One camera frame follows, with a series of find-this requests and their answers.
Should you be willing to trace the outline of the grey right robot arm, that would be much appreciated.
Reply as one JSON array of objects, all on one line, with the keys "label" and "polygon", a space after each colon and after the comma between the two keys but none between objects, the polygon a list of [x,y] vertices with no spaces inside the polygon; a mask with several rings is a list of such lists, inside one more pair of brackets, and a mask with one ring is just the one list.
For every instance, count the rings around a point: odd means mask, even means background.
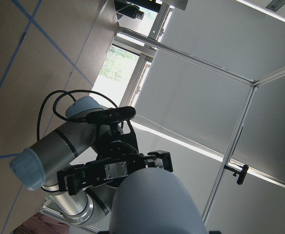
[{"label": "grey right robot arm", "polygon": [[173,171],[169,152],[141,154],[134,130],[121,129],[135,113],[82,97],[67,109],[65,123],[24,149],[10,168],[28,190],[43,189],[70,225],[95,224],[111,211],[130,174],[147,167]]}]

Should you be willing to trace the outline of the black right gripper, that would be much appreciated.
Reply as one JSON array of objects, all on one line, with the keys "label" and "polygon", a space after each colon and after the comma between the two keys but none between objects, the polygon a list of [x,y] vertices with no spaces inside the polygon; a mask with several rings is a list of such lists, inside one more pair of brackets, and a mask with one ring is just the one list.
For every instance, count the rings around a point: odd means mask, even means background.
[{"label": "black right gripper", "polygon": [[158,150],[147,155],[140,153],[131,121],[126,120],[126,123],[130,130],[127,134],[121,133],[118,123],[109,125],[111,136],[101,139],[96,160],[85,165],[69,166],[57,172],[60,192],[77,195],[82,185],[98,187],[106,184],[118,188],[125,178],[144,168],[173,172],[170,152]]}]

